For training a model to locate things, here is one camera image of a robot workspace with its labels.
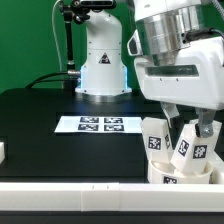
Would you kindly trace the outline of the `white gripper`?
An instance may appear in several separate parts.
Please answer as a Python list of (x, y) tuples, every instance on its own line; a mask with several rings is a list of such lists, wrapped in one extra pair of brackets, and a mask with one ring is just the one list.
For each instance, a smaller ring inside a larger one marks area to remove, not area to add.
[(160, 101), (171, 128), (180, 118), (177, 105), (196, 107), (196, 134), (208, 138), (214, 133), (214, 110), (224, 109), (224, 40), (221, 37), (193, 41), (181, 49), (174, 65), (155, 66), (142, 56), (138, 31), (127, 44), (134, 56), (140, 90), (149, 100)]

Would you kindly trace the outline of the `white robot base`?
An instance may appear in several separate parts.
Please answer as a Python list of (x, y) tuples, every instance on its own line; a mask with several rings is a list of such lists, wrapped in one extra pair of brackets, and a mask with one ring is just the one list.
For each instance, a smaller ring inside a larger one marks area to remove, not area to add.
[(121, 59), (122, 25), (106, 11), (90, 12), (86, 22), (87, 59), (75, 91), (82, 99), (114, 102), (129, 96), (127, 67)]

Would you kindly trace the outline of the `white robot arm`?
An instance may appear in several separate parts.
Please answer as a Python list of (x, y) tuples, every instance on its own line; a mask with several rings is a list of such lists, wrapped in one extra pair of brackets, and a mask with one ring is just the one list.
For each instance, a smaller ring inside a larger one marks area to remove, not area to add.
[(224, 109), (224, 35), (203, 26), (202, 0), (133, 0), (136, 30), (127, 43), (144, 97), (168, 119), (177, 107), (197, 109), (196, 130), (213, 135)]

